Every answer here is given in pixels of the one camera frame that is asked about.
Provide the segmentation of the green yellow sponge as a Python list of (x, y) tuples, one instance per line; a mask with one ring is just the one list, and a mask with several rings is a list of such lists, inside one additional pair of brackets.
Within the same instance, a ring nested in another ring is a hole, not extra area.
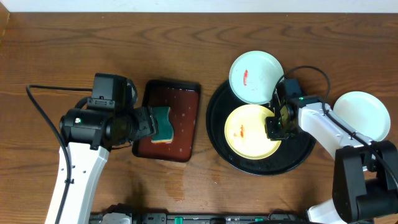
[(171, 143), (174, 138), (174, 129), (169, 120), (170, 107), (155, 107), (152, 111), (157, 122), (157, 133), (152, 136), (151, 143)]

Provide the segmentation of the yellow plate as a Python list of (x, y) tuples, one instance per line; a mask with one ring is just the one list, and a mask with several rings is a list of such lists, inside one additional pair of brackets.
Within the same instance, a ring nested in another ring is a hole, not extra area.
[(239, 156), (265, 159), (278, 150), (281, 142), (267, 138), (266, 118), (274, 113), (261, 105), (243, 105), (227, 118), (224, 135), (228, 146)]

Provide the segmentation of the pale green plate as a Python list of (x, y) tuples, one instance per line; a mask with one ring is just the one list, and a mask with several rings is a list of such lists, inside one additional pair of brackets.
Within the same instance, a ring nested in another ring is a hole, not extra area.
[(241, 101), (263, 105), (270, 102), (274, 87), (283, 74), (282, 65), (273, 55), (250, 51), (233, 62), (229, 71), (229, 86)]
[(378, 98), (369, 93), (345, 93), (337, 99), (333, 111), (357, 132), (375, 141), (382, 141), (389, 134), (389, 112)]

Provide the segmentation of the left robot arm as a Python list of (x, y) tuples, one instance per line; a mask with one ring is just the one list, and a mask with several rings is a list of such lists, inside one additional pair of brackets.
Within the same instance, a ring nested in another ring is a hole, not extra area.
[(46, 223), (88, 223), (96, 187), (114, 146), (157, 132), (151, 108), (135, 108), (136, 87), (119, 75), (97, 73), (92, 95), (62, 116), (58, 175)]

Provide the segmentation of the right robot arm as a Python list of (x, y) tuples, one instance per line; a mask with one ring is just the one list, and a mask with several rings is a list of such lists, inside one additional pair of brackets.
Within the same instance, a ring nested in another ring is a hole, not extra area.
[(312, 222), (357, 223), (397, 213), (397, 148), (375, 141), (339, 119), (318, 96), (307, 96), (296, 79), (276, 84), (266, 118), (270, 140), (307, 133), (334, 158), (332, 198), (308, 209)]

